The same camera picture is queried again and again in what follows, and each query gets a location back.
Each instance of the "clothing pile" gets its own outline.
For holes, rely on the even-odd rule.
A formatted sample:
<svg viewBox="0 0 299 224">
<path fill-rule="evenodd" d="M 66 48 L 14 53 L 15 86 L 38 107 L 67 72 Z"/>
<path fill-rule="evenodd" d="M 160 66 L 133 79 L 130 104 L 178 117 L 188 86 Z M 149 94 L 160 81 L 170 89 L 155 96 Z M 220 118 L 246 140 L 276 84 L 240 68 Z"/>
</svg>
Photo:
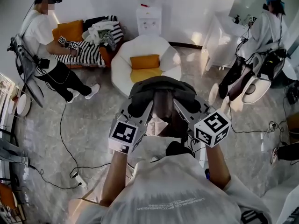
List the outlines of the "clothing pile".
<svg viewBox="0 0 299 224">
<path fill-rule="evenodd" d="M 78 57 L 55 55 L 55 58 L 66 65 L 105 67 L 105 61 L 99 51 L 100 47 L 115 51 L 124 35 L 116 16 L 103 16 L 84 21 L 82 37 L 84 41 L 78 42 L 82 49 Z"/>
</svg>

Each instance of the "black pants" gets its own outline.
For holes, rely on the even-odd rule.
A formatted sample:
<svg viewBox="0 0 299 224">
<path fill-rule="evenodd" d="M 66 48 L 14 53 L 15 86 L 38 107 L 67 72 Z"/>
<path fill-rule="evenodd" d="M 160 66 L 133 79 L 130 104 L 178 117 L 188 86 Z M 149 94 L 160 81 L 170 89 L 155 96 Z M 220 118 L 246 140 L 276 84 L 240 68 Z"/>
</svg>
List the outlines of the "black pants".
<svg viewBox="0 0 299 224">
<path fill-rule="evenodd" d="M 71 101 L 73 98 L 72 92 L 67 88 L 79 91 L 80 94 L 86 96 L 92 92 L 92 89 L 84 85 L 78 76 L 70 70 L 64 63 L 58 61 L 57 66 L 48 74 L 37 77 L 50 84 L 59 95 L 65 98 L 66 101 Z"/>
<path fill-rule="evenodd" d="M 279 160 L 299 160 L 299 143 L 279 147 L 277 149 L 277 157 Z"/>
<path fill-rule="evenodd" d="M 177 141 L 173 141 L 166 149 L 166 156 L 174 156 L 179 154 L 192 154 L 192 151 L 185 147 L 183 144 L 180 144 Z"/>
</svg>

